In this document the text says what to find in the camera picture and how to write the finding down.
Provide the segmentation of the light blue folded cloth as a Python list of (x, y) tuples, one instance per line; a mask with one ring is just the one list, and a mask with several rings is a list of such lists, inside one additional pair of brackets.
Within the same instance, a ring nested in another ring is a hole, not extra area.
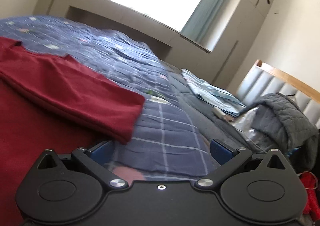
[(211, 106), (219, 108), (225, 114), (236, 118), (245, 107), (245, 105), (230, 92), (212, 86), (207, 81), (195, 76), (189, 70), (182, 69), (181, 75), (195, 96)]

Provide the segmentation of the dark grey bed sheet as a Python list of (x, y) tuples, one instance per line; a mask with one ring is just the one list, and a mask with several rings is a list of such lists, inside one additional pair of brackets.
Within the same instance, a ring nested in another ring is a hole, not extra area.
[(220, 140), (233, 149), (246, 147), (253, 153), (252, 161), (261, 161), (265, 154), (255, 152), (240, 135), (240, 133), (227, 121), (219, 119), (212, 112), (212, 106), (197, 98), (187, 82), (181, 75), (180, 69), (164, 61), (161, 64), (168, 73), (168, 80), (172, 91), (176, 95), (181, 109), (191, 118), (193, 124), (198, 128), (204, 138), (204, 142), (210, 147), (213, 139)]

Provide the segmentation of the dark red knit garment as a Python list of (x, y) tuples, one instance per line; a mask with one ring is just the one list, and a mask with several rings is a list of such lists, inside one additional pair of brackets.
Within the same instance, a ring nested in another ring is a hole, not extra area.
[(21, 222), (15, 192), (45, 148), (66, 153), (100, 135), (127, 144), (144, 102), (69, 55), (1, 38), (1, 225)]

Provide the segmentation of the grey padded wooden headboard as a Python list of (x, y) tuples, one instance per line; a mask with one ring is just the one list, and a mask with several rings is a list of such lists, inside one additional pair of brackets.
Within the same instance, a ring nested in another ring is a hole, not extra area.
[(236, 97), (249, 105), (259, 96), (282, 93), (291, 98), (300, 111), (319, 127), (319, 92), (297, 78), (257, 60), (236, 90)]

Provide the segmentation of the grey quilted jacket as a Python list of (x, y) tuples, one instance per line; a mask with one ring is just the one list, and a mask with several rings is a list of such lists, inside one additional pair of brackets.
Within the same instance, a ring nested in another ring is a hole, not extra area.
[(317, 156), (318, 129), (289, 97), (268, 93), (244, 107), (239, 115), (253, 109), (252, 128), (274, 140), (282, 152), (301, 148), (308, 158)]

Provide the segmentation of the beige built-in wardrobe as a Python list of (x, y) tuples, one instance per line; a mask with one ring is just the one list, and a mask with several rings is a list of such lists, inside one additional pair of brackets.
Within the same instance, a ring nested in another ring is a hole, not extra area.
[(108, 0), (37, 0), (34, 14), (66, 17), (135, 40), (146, 35), (159, 58), (225, 88), (249, 52), (273, 0), (225, 0), (202, 44)]

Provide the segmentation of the right teal curtain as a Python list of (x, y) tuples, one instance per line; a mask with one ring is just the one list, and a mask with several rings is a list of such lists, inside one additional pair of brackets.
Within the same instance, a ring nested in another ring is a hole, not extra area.
[(225, 0), (200, 0), (181, 30), (181, 34), (192, 41), (200, 43), (219, 13), (224, 1)]

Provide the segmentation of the blue plaid floral quilt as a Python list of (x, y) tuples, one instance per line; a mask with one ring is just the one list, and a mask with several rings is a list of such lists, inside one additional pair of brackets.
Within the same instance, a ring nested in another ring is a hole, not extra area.
[(132, 140), (115, 144), (105, 167), (135, 169), (148, 180), (196, 180), (219, 165), (184, 112), (166, 69), (142, 42), (114, 30), (53, 16), (1, 20), (1, 36), (21, 41), (35, 53), (70, 55), (79, 63), (145, 97)]

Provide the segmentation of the small white box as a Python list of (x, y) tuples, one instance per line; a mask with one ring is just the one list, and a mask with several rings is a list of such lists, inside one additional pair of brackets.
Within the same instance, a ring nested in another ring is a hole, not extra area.
[(212, 112), (219, 119), (225, 119), (226, 114), (221, 109), (219, 109), (218, 107), (216, 107), (216, 106), (212, 107)]

